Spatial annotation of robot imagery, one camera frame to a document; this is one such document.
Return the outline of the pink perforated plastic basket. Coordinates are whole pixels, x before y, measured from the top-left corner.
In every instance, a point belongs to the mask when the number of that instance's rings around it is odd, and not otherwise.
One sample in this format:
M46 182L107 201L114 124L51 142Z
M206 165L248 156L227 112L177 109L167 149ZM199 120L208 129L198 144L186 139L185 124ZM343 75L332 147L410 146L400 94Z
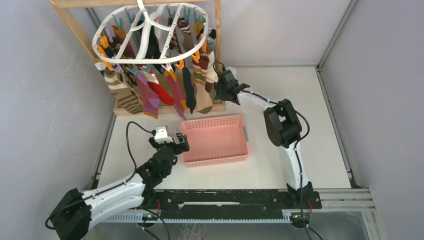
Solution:
M189 168L242 162L250 154L244 117L241 114L185 120L179 125L189 151L182 163Z

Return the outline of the maroon yellow purple sock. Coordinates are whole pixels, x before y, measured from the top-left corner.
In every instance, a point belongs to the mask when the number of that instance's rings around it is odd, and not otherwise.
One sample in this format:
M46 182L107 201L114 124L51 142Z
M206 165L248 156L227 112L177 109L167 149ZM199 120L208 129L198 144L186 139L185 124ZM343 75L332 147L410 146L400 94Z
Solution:
M185 116L185 110L187 109L186 98L184 97L183 92L178 84L176 74L172 70L171 71L167 70L165 71L164 75L169 84L172 97L173 97L173 106L177 114L183 120L187 120Z

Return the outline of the maroon purple striped sock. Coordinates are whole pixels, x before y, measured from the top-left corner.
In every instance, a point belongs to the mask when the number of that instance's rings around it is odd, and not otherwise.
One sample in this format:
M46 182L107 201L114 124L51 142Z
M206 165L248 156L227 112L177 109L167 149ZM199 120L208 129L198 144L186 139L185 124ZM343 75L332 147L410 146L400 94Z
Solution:
M161 103L158 94L150 88L148 81L139 71L135 73L135 77L137 86L141 92L144 114L158 119L158 106Z

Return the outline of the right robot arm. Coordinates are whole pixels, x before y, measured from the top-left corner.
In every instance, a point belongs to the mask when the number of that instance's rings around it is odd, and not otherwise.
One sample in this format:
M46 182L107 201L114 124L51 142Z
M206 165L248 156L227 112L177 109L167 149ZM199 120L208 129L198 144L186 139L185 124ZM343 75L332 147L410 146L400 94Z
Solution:
M268 139L274 146L281 147L286 154L289 203L295 208L302 208L313 192L300 151L300 141L310 132L308 121L304 119L307 131L301 136L299 117L304 116L294 109L290 100L273 101L255 93L248 84L238 83L229 69L219 72L217 76L215 96L219 100L248 107L263 115Z

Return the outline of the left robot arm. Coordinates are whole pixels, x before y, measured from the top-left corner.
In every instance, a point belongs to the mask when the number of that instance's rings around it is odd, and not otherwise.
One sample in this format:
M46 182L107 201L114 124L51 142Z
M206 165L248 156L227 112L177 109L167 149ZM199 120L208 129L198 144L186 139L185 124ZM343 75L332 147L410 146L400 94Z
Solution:
M80 240L100 222L127 209L153 207L157 196L154 188L172 173L178 155L189 151L187 138L176 134L179 143L158 143L149 139L156 149L152 157L129 176L101 188L65 193L45 222L61 240Z

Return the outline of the white oval clip hanger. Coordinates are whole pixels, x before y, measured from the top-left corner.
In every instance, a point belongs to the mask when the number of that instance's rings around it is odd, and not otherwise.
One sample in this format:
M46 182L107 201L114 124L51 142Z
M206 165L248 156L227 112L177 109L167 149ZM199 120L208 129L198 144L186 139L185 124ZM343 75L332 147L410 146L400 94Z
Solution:
M170 26L162 25L158 22L156 22L156 18L162 16L164 10L166 7L175 7L175 16L173 19L173 22ZM127 34L123 38L123 42L119 48L118 53L114 57L108 57L106 53L98 50L98 43L101 43L103 47L106 46L107 40L103 39L101 36L101 33L105 30L105 27L107 26L107 23L111 19L115 19L116 15L126 12L130 9L138 9L137 14L130 19L130 29L128 30ZM197 11L201 13L202 20L203 20L203 34L200 36L199 42L194 45L193 48L190 50L187 50L185 53L180 54L175 57L167 58L166 52L168 51L169 47L171 46L171 40L174 36L174 30L177 26L177 20L181 13L181 10L185 9L192 9L194 11ZM161 29L162 31L168 32L167 38L165 40L163 49L161 50L161 55L159 58L146 58L146 54L148 52L148 45L149 45L149 39L150 39L150 33L152 28ZM122 55L124 54L124 51L127 48L127 45L132 37L132 35L137 32L138 30L142 30L142 35L140 38L139 48L138 52L134 59L129 58L122 58ZM91 46L94 51L94 53L100 58L101 61L108 64L135 64L135 65L148 65L148 64L161 64L165 68L167 68L171 63L180 62L184 59L187 59L188 57L191 57L196 63L199 62L201 58L201 54L199 49L202 49L203 51L207 50L207 38L208 38L208 31L209 31L209 16L206 13L206 11L195 5L192 4L192 1L188 2L169 2L165 4L160 4L157 9L152 12L148 13L146 10L146 5L142 0L138 0L136 5L125 5L122 6L112 13L110 13L100 24L99 28L97 29L95 36L92 39Z

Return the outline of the black sock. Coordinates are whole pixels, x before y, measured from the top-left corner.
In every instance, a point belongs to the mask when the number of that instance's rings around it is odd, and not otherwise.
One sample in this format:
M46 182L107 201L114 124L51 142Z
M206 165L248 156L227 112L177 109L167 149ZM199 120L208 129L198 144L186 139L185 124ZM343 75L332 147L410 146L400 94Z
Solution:
M183 76L183 85L184 90L186 94L186 106L190 110L190 113L192 114L196 108L197 102L196 102L196 96L195 96L195 88L192 83L191 73L188 70L187 67L184 67L182 70L182 76Z

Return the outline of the red sock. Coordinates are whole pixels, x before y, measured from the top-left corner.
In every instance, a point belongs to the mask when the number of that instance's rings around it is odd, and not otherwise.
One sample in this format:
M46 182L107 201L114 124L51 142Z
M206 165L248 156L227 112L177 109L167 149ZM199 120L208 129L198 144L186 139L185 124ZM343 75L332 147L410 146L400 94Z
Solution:
M174 98L160 85L156 75L154 73L143 73L145 74L148 86L158 95L160 101L165 105L172 106L174 104Z

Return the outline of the brown white striped sock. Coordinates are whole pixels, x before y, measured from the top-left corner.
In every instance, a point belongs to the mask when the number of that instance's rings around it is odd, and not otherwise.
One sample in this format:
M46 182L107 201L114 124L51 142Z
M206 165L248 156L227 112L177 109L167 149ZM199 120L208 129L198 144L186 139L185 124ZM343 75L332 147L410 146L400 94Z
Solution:
M124 73L105 68L103 76L110 92L123 109L133 115L143 112L141 95Z

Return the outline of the brown argyle sock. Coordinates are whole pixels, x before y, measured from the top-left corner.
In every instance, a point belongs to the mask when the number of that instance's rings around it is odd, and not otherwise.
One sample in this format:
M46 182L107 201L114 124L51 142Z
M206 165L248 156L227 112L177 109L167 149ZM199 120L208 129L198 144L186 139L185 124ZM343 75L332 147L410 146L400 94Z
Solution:
M171 27L173 25L174 22L174 18L173 17L169 17L168 18L168 26ZM176 30L178 29L177 25L175 24L174 30L173 30L173 34L171 37L171 40L169 42L169 50L176 50L178 54L182 54L182 50L179 44L179 40L178 40L178 35Z

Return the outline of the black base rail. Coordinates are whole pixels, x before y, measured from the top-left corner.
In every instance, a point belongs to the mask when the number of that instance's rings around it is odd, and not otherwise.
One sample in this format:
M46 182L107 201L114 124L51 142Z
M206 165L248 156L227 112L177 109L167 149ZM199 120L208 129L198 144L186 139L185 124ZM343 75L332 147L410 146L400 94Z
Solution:
M320 194L304 197L286 189L163 189L136 210L159 211L168 220L276 220L283 211L319 210Z

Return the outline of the wooden hanger rack frame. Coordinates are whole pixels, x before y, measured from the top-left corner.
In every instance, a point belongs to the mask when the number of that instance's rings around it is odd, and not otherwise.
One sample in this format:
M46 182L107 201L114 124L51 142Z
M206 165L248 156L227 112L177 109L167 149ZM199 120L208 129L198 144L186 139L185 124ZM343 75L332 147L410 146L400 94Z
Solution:
M216 29L216 59L221 60L221 1L220 0L143 0L145 5L148 4L178 4L181 2L214 2L215 7L215 27ZM62 21L66 24L87 54L90 56L94 64L102 62L96 55L92 47L92 38L86 34L80 23L74 17L70 9L85 9L97 7L126 7L137 5L137 0L49 0L51 7L59 15ZM211 112L224 112L226 104L220 100L212 100L213 108ZM176 114L174 107L161 105L158 107L160 114ZM117 100L115 100L113 112L117 116L130 116L131 114L122 108Z

